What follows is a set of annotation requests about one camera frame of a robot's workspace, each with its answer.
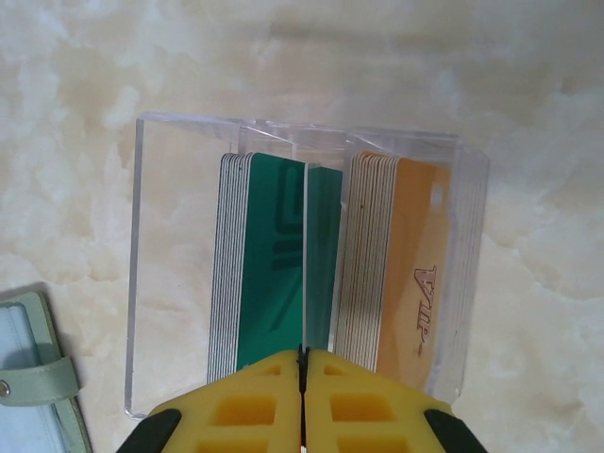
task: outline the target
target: wallet strap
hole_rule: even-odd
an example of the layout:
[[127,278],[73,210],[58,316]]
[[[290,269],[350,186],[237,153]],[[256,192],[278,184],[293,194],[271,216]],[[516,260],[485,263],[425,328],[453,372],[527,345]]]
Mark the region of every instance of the wallet strap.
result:
[[69,357],[46,365],[16,370],[0,370],[0,404],[40,406],[77,395],[76,372]]

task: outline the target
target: printed logo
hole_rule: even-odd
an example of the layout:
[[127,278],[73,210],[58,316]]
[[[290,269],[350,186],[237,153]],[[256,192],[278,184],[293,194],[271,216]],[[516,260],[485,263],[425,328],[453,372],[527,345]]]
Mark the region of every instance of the printed logo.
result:
[[428,341],[430,334],[432,303],[434,302],[434,288],[436,284],[436,266],[432,266],[431,270],[415,269],[413,277],[424,295],[419,301],[419,311],[417,313],[417,328],[422,337],[417,355],[421,356],[423,345]]

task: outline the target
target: acrylic box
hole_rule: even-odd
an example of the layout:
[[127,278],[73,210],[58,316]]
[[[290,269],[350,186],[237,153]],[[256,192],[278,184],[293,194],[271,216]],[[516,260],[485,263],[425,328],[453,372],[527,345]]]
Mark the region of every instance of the acrylic box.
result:
[[[144,418],[159,403],[206,383],[222,156],[265,153],[341,170],[343,236],[351,160],[361,150],[451,171],[443,292],[422,390],[449,403],[459,396],[487,187],[488,160],[481,152],[454,135],[147,112],[136,124],[126,352],[130,417]],[[338,291],[336,275],[335,301]]]

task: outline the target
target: stack of cards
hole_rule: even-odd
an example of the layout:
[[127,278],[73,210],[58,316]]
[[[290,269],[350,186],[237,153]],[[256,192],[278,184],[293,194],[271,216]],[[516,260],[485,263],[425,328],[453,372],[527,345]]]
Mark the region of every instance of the stack of cards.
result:
[[307,338],[327,347],[341,188],[341,172],[327,168],[223,157],[208,382]]
[[424,389],[448,237],[449,171],[353,158],[335,352]]

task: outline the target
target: marble surface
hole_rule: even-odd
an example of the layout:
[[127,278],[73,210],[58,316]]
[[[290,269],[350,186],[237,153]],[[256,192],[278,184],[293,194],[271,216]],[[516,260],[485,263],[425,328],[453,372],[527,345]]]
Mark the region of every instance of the marble surface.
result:
[[123,412],[145,109],[461,134],[492,161],[463,394],[491,452],[604,451],[604,4],[5,0],[0,290],[45,282],[96,451]]

